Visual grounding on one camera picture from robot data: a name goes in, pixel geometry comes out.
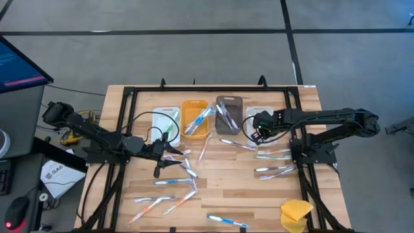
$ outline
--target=gray container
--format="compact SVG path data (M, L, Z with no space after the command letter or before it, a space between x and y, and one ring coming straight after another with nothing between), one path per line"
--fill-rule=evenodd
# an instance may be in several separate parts
M239 134L241 123L243 122L243 99L238 96L218 96L215 99L215 102L219 103L220 101L225 104L227 111L237 124L239 131L233 132L230 130L230 127L228 127L221 116L219 116L219 113L215 114L215 131L222 135Z

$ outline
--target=keyboard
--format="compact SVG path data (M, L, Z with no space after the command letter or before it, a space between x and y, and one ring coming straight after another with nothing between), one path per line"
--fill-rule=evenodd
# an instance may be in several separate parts
M10 193L12 184L13 164L10 160L0 161L0 196Z

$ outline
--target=orange container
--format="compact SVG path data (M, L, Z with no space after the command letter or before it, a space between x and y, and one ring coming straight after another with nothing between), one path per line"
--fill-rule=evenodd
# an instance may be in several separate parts
M185 135L186 126L193 122L208 107L207 100L185 100L181 103L180 133L186 139L203 139L209 134L208 116L192 135Z

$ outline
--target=computer screen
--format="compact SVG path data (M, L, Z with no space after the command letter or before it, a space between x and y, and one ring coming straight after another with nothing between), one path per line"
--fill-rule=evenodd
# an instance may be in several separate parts
M0 93L51 82L48 74L0 36Z

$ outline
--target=concrete floor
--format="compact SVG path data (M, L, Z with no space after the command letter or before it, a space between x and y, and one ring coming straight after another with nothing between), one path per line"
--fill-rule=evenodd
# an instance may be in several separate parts
M5 3L0 0L0 8ZM288 0L292 28L406 28L413 1ZM0 31L284 28L278 0L14 0ZM9 36L55 79L55 85L105 93L109 84L295 84L285 34L180 36ZM304 84L322 107L364 108L382 127L414 115L414 34L295 34ZM99 109L99 96L45 88L43 103ZM38 131L38 135L48 135ZM411 232L413 137L349 138L337 150L354 229ZM43 223L73 227L82 184Z

